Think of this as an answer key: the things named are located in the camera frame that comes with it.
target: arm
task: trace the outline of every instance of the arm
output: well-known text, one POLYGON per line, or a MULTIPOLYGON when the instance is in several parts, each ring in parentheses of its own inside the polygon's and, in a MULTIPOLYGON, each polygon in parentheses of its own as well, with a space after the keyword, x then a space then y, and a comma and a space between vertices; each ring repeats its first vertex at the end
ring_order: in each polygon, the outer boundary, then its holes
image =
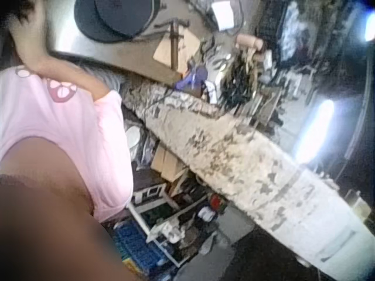
POLYGON ((27 20, 13 16, 9 20, 9 29, 16 49, 23 63, 40 76, 60 82, 69 82, 89 91, 93 100, 99 100, 110 89, 99 79, 70 63, 48 55, 46 49, 46 16, 43 0, 32 0, 34 10, 27 20))
POLYGON ((110 92, 110 89, 98 78, 86 73, 82 68, 70 63, 47 56, 31 68, 40 76, 61 82, 70 82, 89 91, 94 101, 99 100, 110 92))

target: metal table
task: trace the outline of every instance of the metal table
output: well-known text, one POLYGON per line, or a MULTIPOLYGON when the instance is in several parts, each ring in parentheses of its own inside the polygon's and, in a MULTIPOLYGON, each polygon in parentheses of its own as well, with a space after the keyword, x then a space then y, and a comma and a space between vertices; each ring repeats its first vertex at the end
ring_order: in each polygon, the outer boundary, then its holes
MULTIPOLYGON (((167 9, 161 10, 150 27, 142 34, 147 35, 160 29, 154 24, 177 17, 190 20, 189 30, 198 38, 208 36, 202 17, 191 11, 184 0, 163 0, 167 9)), ((49 24, 48 43, 54 53, 94 60, 109 66, 132 71, 153 80, 172 85, 180 75, 167 66, 155 61, 152 56, 161 36, 141 42, 99 43, 85 37, 74 20, 75 0, 50 0, 47 4, 49 24)))

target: blue crate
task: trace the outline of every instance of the blue crate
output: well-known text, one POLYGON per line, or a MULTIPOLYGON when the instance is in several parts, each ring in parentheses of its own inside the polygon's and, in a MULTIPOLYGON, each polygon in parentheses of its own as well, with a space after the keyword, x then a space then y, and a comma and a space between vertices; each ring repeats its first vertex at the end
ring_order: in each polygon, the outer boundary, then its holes
POLYGON ((121 253, 121 258, 124 260, 130 257, 147 276, 157 266, 168 261, 154 242, 146 244, 145 233, 133 220, 114 230, 113 241, 121 253))

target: paw print graphic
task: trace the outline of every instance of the paw print graphic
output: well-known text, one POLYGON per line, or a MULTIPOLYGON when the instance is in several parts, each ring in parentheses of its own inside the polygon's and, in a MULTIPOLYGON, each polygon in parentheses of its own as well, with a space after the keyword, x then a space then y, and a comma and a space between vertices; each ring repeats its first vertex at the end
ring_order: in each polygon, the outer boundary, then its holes
POLYGON ((18 77, 21 77, 21 78, 28 78, 31 75, 36 75, 35 72, 32 72, 31 70, 29 70, 26 66, 17 66, 16 74, 18 75, 18 77))
POLYGON ((54 102, 67 102, 77 92, 76 85, 52 79, 47 79, 47 89, 54 102))

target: cable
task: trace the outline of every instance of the cable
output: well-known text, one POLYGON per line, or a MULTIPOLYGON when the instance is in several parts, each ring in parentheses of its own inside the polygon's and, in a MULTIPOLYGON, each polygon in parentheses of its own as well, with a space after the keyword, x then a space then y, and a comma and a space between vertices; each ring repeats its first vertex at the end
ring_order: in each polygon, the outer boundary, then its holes
POLYGON ((237 36, 240 33, 240 31, 241 31, 241 29, 242 29, 242 27, 244 26, 244 23, 245 23, 244 10, 243 10, 243 7, 242 7, 241 0, 238 0, 238 5, 240 7, 241 23, 240 23, 240 25, 237 26, 238 28, 234 33, 230 33, 229 30, 226 31, 226 33, 229 36, 232 36, 232 37, 237 36))
POLYGON ((173 92, 174 92, 174 90, 173 90, 172 88, 168 88, 168 87, 167 87, 167 88, 165 89, 165 92, 164 92, 164 94, 163 94, 163 97, 160 98, 160 99, 158 99, 157 101, 154 101, 151 105, 149 105, 149 106, 145 109, 145 113, 144 113, 144 117, 143 117, 143 119, 144 119, 144 122, 145 122, 145 126, 146 126, 146 128, 147 128, 147 125, 146 125, 146 113, 147 113, 147 111, 148 111, 151 107, 153 107, 155 104, 158 104, 158 103, 162 102, 163 100, 165 100, 166 98, 170 97, 170 96, 173 94, 173 92))

